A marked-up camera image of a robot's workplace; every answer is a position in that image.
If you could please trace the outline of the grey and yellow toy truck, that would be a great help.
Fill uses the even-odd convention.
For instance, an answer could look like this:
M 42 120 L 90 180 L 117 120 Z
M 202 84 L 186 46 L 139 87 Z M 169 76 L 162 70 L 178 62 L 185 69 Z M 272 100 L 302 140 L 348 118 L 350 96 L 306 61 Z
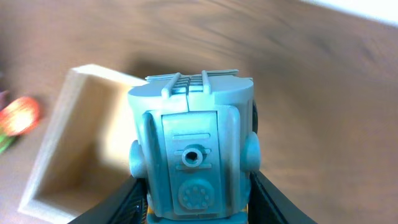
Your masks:
M 247 223 L 250 173 L 261 166 L 254 82 L 237 70 L 149 76 L 128 93 L 134 178 L 147 223 Z

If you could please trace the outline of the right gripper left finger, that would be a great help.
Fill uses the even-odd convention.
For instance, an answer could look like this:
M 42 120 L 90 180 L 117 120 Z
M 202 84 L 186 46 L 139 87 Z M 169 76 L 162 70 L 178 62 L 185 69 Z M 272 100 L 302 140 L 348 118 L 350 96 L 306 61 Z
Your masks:
M 146 194 L 146 180 L 130 177 L 110 197 L 68 224 L 145 224 Z

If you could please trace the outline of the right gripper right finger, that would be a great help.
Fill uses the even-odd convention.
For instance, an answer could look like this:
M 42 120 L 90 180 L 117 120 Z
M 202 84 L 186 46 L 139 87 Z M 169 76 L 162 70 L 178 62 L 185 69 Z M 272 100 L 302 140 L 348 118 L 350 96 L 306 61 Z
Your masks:
M 317 224 L 261 171 L 250 173 L 249 224 Z

